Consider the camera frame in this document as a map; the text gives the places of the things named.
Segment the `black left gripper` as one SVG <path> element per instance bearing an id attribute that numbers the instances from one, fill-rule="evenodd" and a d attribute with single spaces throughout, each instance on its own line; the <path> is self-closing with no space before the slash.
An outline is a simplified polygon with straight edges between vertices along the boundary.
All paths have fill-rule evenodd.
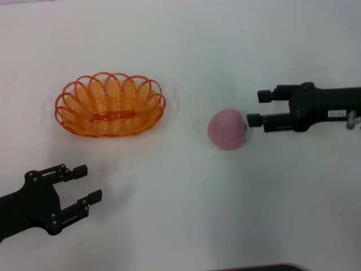
<path id="1" fill-rule="evenodd" d="M 23 186 L 1 197 L 1 240 L 30 228 L 41 228 L 49 235 L 57 235 L 64 228 L 89 216 L 90 206 L 102 200 L 97 190 L 61 209 L 54 184 L 87 176 L 88 168 L 80 165 L 69 169 L 60 164 L 42 171 L 30 171 Z"/>

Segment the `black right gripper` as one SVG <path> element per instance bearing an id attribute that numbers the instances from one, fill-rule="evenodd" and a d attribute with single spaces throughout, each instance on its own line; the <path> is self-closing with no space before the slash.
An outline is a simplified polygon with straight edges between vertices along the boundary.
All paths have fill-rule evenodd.
<path id="1" fill-rule="evenodd" d="M 287 101 L 290 113 L 247 114 L 249 127 L 263 127 L 266 133 L 294 130 L 305 132 L 310 126 L 327 121 L 345 121 L 347 129 L 360 123 L 360 87 L 320 89 L 312 82 L 277 85 L 257 92 L 259 103 Z"/>

